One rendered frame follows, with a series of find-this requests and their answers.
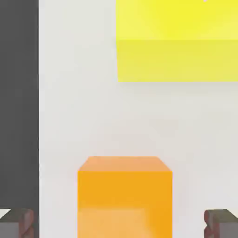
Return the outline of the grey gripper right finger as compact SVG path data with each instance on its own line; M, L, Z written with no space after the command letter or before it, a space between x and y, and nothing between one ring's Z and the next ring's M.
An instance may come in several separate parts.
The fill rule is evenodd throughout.
M238 238L238 218L229 210L205 210L204 221L204 238Z

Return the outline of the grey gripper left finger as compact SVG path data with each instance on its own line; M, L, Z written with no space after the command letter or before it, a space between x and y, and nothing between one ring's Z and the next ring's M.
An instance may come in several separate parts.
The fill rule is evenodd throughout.
M0 238L34 238L34 212L11 209L0 218Z

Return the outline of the small orange cube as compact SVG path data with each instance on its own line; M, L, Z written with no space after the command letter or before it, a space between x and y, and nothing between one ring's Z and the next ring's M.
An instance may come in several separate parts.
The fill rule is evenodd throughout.
M172 171L157 157L89 157L77 238L172 238Z

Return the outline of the large yellow box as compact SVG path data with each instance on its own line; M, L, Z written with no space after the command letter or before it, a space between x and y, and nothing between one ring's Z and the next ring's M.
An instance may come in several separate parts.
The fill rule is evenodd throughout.
M238 81L238 0L116 0L120 82Z

